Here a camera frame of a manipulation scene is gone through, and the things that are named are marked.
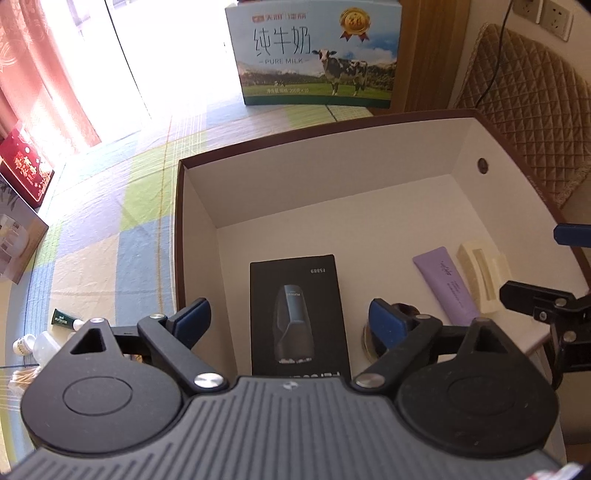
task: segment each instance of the blue gripper pad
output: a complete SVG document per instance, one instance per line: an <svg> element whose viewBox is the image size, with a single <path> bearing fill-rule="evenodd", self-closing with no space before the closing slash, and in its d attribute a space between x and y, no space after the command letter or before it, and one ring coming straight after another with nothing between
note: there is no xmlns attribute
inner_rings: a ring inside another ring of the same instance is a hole
<svg viewBox="0 0 591 480"><path fill-rule="evenodd" d="M591 248L591 225L559 223L554 227L554 240L559 245Z"/></svg>
<svg viewBox="0 0 591 480"><path fill-rule="evenodd" d="M166 329L191 349L212 323L212 308L206 299L197 299L166 321Z"/></svg>
<svg viewBox="0 0 591 480"><path fill-rule="evenodd" d="M387 349L402 342L411 329L408 317L388 302L373 299L369 304L369 328Z"/></svg>

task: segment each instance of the pink curtain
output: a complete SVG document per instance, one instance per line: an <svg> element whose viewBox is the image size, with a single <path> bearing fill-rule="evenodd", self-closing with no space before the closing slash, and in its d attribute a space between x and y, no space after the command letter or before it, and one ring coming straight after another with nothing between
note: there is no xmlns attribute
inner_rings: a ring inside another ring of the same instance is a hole
<svg viewBox="0 0 591 480"><path fill-rule="evenodd" d="M22 122L50 161L100 142L54 48L39 0L0 0L0 133Z"/></svg>

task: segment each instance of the white cardboard box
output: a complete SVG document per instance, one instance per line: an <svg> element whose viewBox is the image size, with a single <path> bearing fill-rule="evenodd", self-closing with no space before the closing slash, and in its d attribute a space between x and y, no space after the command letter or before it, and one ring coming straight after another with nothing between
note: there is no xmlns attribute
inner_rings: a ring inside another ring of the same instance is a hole
<svg viewBox="0 0 591 480"><path fill-rule="evenodd" d="M352 375L369 365L361 332L373 298L409 303L448 323L412 261L431 249L445 246L454 257L462 242L486 239L507 256L514 280L586 294L589 265L553 239L558 209L543 202L528 167L474 115L358 119L185 159L177 289L184 284L187 302L208 298L213 312L195 353L230 378L250 373L254 261L335 256ZM492 317L524 352L547 338L548 327L530 317Z"/></svg>

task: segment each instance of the metal screw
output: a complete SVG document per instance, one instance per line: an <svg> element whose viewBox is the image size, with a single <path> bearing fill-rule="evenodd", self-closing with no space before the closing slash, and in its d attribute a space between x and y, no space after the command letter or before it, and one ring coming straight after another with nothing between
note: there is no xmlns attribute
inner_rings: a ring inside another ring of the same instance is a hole
<svg viewBox="0 0 591 480"><path fill-rule="evenodd" d="M201 388L216 388L224 383L224 378L217 373L207 372L195 377L195 385Z"/></svg>
<svg viewBox="0 0 591 480"><path fill-rule="evenodd" d="M361 388L379 388L386 383L380 374L361 374L355 378L355 384Z"/></svg>
<svg viewBox="0 0 591 480"><path fill-rule="evenodd" d="M488 172L488 162L485 158L479 158L476 165L478 166L478 171L483 175Z"/></svg>
<svg viewBox="0 0 591 480"><path fill-rule="evenodd" d="M285 388L286 390L295 390L297 387L299 387L299 384L297 382L294 382L294 381L285 382L283 384L283 388Z"/></svg>
<svg viewBox="0 0 591 480"><path fill-rule="evenodd" d="M566 343L573 343L576 339L577 334L574 333L572 330L567 330L562 336L562 340L564 340Z"/></svg>

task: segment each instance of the black product box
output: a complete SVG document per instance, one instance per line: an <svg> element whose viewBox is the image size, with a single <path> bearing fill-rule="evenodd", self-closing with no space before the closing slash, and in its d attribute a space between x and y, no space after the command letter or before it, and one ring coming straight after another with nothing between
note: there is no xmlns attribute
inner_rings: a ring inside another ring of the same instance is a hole
<svg viewBox="0 0 591 480"><path fill-rule="evenodd" d="M350 380L333 255L251 263L251 357L252 375Z"/></svg>

